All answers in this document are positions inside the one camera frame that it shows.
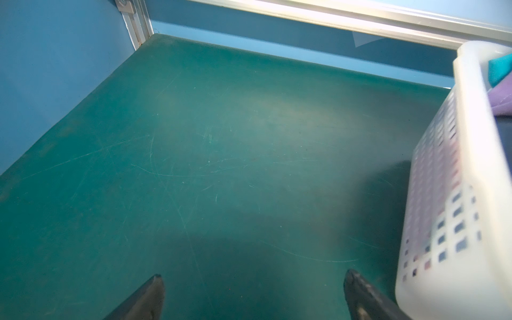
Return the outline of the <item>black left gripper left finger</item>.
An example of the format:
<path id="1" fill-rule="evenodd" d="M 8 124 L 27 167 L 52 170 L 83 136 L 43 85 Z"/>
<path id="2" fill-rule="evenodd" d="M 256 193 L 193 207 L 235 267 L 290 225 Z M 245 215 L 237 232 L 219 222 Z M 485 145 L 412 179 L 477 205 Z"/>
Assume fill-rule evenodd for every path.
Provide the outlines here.
<path id="1" fill-rule="evenodd" d="M 108 314 L 104 320 L 159 320 L 164 301 L 163 278 L 161 275 L 155 274 Z"/>

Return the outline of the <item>white plastic laundry basket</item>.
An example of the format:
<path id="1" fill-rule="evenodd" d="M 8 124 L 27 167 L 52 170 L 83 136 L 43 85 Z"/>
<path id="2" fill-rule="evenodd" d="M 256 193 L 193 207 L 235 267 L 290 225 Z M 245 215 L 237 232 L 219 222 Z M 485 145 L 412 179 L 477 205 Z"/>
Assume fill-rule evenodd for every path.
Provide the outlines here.
<path id="1" fill-rule="evenodd" d="M 414 149 L 395 284 L 412 319 L 511 318 L 511 173 L 487 96 L 490 60 L 510 53 L 464 43 Z"/>

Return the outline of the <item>teal printed t-shirt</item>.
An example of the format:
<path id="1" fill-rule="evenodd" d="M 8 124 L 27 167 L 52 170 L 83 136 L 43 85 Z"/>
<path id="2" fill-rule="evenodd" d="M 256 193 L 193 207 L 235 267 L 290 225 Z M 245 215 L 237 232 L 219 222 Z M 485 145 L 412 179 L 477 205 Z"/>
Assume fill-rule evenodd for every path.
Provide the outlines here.
<path id="1" fill-rule="evenodd" d="M 498 85 L 511 73 L 512 54 L 488 61 L 488 81 L 491 87 Z"/>

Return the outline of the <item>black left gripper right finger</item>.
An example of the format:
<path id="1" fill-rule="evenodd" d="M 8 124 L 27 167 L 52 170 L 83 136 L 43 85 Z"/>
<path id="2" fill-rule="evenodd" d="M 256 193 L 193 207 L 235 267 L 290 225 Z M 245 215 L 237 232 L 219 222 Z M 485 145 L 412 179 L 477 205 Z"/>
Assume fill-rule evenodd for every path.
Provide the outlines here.
<path id="1" fill-rule="evenodd" d="M 343 289 L 351 319 L 411 320 L 396 303 L 354 269 L 346 272 Z"/>

